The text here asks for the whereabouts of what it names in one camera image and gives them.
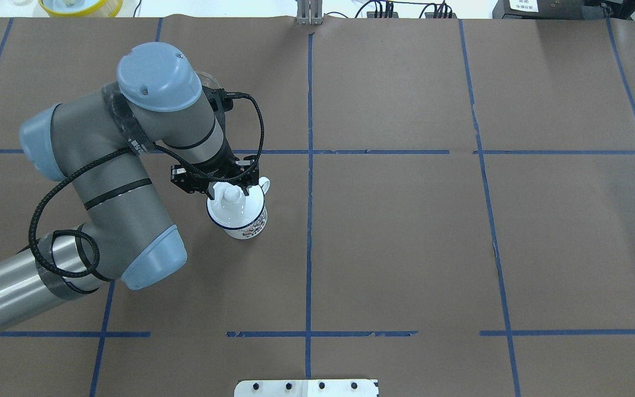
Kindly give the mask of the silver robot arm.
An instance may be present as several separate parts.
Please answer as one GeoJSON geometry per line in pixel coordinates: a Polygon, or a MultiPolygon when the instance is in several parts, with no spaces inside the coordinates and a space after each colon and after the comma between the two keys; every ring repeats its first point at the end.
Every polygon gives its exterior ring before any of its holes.
{"type": "Polygon", "coordinates": [[[265,126],[257,153],[239,160],[224,130],[239,99],[257,105],[205,87],[181,50],[148,42],[121,58],[115,81],[27,120],[22,149],[56,185],[33,211],[26,247],[0,262],[0,332],[109,282],[138,291],[180,269],[184,242],[139,157],[172,157],[171,180],[189,194],[212,197],[219,183],[249,193],[265,126]]]}

